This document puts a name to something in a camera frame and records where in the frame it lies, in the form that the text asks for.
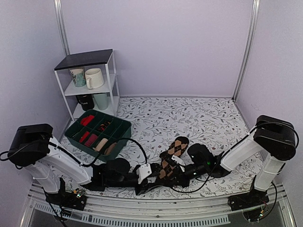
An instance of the white shelf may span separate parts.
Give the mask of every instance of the white shelf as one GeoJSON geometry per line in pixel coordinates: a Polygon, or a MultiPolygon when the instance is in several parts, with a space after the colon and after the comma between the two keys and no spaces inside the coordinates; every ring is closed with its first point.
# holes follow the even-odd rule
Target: white shelf
{"type": "Polygon", "coordinates": [[[84,94],[109,92],[114,87],[116,74],[112,73],[109,75],[109,77],[110,77],[111,88],[108,87],[107,76],[105,74],[105,75],[103,75],[104,84],[101,87],[89,90],[86,85],[84,85],[83,87],[75,87],[74,82],[71,81],[70,84],[68,85],[68,87],[66,88],[64,95],[65,96],[76,96],[76,95],[84,95],[84,94]]]}
{"type": "MultiPolygon", "coordinates": [[[[98,109],[98,106],[96,105],[95,103],[95,108],[94,110],[97,110],[97,111],[100,111],[100,112],[103,112],[105,114],[109,114],[109,115],[112,115],[112,116],[116,116],[116,113],[118,111],[118,106],[119,106],[119,96],[114,96],[114,112],[113,112],[113,107],[112,107],[112,102],[110,100],[110,97],[107,97],[108,98],[108,108],[105,109],[105,110],[99,110],[98,109]]],[[[80,104],[77,104],[77,107],[74,111],[74,114],[73,114],[73,117],[75,119],[78,119],[82,114],[84,114],[85,111],[82,110],[82,107],[80,104]]]]}

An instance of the vent grille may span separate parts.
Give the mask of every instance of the vent grille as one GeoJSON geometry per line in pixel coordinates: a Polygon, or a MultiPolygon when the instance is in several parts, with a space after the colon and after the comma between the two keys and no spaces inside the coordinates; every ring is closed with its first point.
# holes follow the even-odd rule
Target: vent grille
{"type": "MultiPolygon", "coordinates": [[[[53,206],[56,212],[60,212],[56,206],[53,206]]],[[[55,215],[51,207],[47,204],[36,202],[35,209],[55,215]]],[[[75,221],[100,225],[103,227],[211,227],[229,224],[227,215],[221,215],[213,218],[202,218],[193,220],[176,220],[176,221],[141,221],[141,220],[123,220],[114,218],[104,218],[96,215],[82,214],[81,219],[65,218],[75,221]]]]}

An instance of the shelf rack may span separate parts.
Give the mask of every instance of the shelf rack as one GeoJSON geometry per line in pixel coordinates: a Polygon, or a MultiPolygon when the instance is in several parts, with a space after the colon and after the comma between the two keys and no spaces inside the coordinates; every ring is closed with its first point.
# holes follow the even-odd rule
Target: shelf rack
{"type": "Polygon", "coordinates": [[[64,102],[66,104],[67,110],[71,116],[71,119],[75,121],[78,119],[84,111],[80,104],[77,104],[75,111],[72,113],[71,109],[66,100],[67,96],[76,96],[76,95],[84,95],[84,94],[97,94],[97,93],[109,93],[108,108],[106,110],[99,110],[97,105],[95,104],[94,110],[116,116],[118,112],[118,106],[120,101],[120,92],[117,80],[117,72],[116,72],[116,62],[115,62],[115,54],[112,49],[109,50],[100,50],[100,51],[91,51],[91,52],[83,52],[67,55],[55,68],[54,72],[57,78],[57,82],[63,96],[64,102]],[[113,61],[113,70],[114,73],[109,73],[108,63],[110,60],[113,61]],[[64,90],[62,88],[58,71],[60,70],[68,70],[77,67],[85,67],[92,65],[105,65],[106,70],[106,78],[104,78],[104,84],[101,87],[89,90],[86,86],[83,87],[75,87],[73,81],[69,83],[67,88],[64,90]],[[116,84],[117,96],[113,95],[113,88],[116,84]]]}

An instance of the patterned mug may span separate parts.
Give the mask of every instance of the patterned mug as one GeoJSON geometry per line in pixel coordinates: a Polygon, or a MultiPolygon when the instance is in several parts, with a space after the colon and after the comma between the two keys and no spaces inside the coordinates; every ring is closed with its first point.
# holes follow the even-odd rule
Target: patterned mug
{"type": "Polygon", "coordinates": [[[84,68],[76,68],[70,70],[72,81],[76,87],[83,87],[86,85],[84,68]]]}

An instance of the shelf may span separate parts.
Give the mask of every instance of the shelf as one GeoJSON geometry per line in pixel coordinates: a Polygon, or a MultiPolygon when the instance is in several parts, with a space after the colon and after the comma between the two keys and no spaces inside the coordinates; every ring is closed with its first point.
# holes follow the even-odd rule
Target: shelf
{"type": "MultiPolygon", "coordinates": [[[[110,97],[107,97],[108,98],[108,108],[106,109],[106,110],[99,110],[98,109],[98,106],[96,105],[96,103],[95,103],[95,108],[94,108],[94,110],[97,110],[97,111],[100,111],[100,112],[103,112],[103,113],[105,113],[105,114],[109,114],[109,115],[112,115],[112,116],[116,116],[116,113],[117,113],[117,111],[118,111],[118,106],[119,106],[119,96],[114,96],[114,111],[115,112],[113,112],[113,107],[112,107],[112,102],[111,102],[111,100],[110,100],[110,97]]],[[[77,107],[76,107],[76,109],[75,109],[75,111],[74,111],[74,114],[73,114],[73,117],[75,118],[75,119],[78,119],[82,114],[84,114],[85,113],[85,111],[84,110],[82,110],[82,107],[81,107],[81,105],[80,104],[77,104],[77,107]]]]}
{"type": "Polygon", "coordinates": [[[74,82],[71,81],[68,87],[66,88],[64,95],[65,96],[76,96],[76,95],[84,95],[84,94],[96,94],[96,93],[105,93],[110,92],[115,84],[116,74],[110,74],[110,85],[111,88],[108,87],[107,76],[103,75],[104,84],[101,87],[89,90],[86,85],[83,87],[75,87],[74,82]]]}
{"type": "Polygon", "coordinates": [[[67,55],[56,66],[56,68],[54,68],[54,70],[58,71],[58,70],[72,69],[76,67],[89,66],[89,65],[107,64],[112,53],[113,53],[113,49],[70,54],[67,55]]]}

